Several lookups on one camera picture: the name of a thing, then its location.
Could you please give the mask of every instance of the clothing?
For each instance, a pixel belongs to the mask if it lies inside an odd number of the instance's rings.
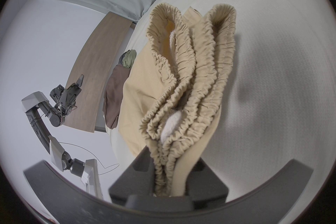
[[[125,52],[123,53],[123,55],[120,56],[118,64],[123,64],[123,58],[124,58],[124,56],[126,55],[127,52],[129,52],[129,50],[128,50],[128,51],[125,51]]]
[[[129,76],[130,68],[117,64],[107,81],[104,92],[103,112],[106,125],[113,129],[117,126],[121,101],[123,99],[123,86]]]
[[[121,60],[123,66],[126,68],[132,68],[136,56],[137,56],[136,50],[128,50]]]
[[[127,98],[121,106],[119,132],[136,154],[144,145],[149,147],[157,195],[184,194],[191,163],[198,161],[216,130],[233,64],[235,18],[235,9],[224,4],[215,5],[203,18],[192,8],[182,17],[166,3],[150,14],[149,42],[124,86]],[[182,121],[162,144],[161,132],[174,110],[181,111]],[[134,125],[141,114],[139,132]]]

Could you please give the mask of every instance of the folded brown garment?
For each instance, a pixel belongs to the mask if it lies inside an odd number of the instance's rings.
[[[131,68],[117,64],[108,79],[104,92],[103,112],[106,125],[114,129],[118,124],[121,101],[123,99],[123,87],[129,76]]]

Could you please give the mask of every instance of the wood panel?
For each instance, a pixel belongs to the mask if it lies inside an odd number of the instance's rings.
[[[66,87],[69,87],[81,74],[84,75],[82,91],[76,99],[78,108],[66,117],[64,125],[91,133],[95,131],[99,101],[107,75],[131,23],[109,12],[86,41],[66,83]]]

